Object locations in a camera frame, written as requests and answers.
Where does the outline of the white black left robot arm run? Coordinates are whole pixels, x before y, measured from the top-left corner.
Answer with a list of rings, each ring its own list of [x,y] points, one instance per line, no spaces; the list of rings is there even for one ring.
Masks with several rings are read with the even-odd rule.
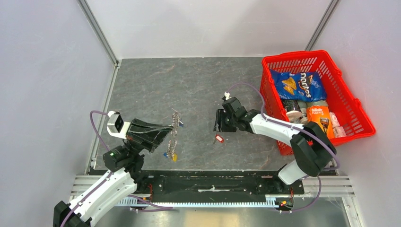
[[[122,199],[148,188],[142,167],[141,151],[154,150],[174,130],[172,125],[152,124],[133,119],[125,122],[118,114],[109,116],[109,135],[123,140],[103,155],[106,173],[69,203],[60,201],[53,212],[54,227],[93,227],[99,219]]]

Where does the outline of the red key tag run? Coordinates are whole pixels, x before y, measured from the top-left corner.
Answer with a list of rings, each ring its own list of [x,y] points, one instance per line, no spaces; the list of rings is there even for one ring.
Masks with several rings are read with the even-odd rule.
[[[218,142],[220,142],[220,143],[223,143],[223,142],[224,142],[224,139],[223,139],[220,135],[218,135],[218,134],[215,135],[215,140],[218,141]]]

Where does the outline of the steel disc with keyrings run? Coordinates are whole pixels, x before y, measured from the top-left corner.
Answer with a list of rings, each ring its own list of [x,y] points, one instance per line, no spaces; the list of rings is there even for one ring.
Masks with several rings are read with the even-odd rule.
[[[181,121],[181,117],[178,111],[176,111],[174,109],[174,113],[172,115],[172,131],[171,131],[171,137],[168,143],[168,147],[167,147],[167,156],[168,158],[170,158],[172,160],[172,156],[173,154],[176,154],[176,145],[177,145],[177,132],[178,132],[178,128],[179,126],[179,121]]]

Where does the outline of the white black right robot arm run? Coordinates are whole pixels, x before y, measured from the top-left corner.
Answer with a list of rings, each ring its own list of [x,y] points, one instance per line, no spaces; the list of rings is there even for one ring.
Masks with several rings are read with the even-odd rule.
[[[291,147],[294,161],[284,165],[273,180],[278,193],[286,193],[292,184],[305,176],[317,177],[337,151],[315,122],[296,124],[270,117],[258,110],[247,111],[236,97],[225,98],[216,111],[214,131],[237,130],[263,135]]]

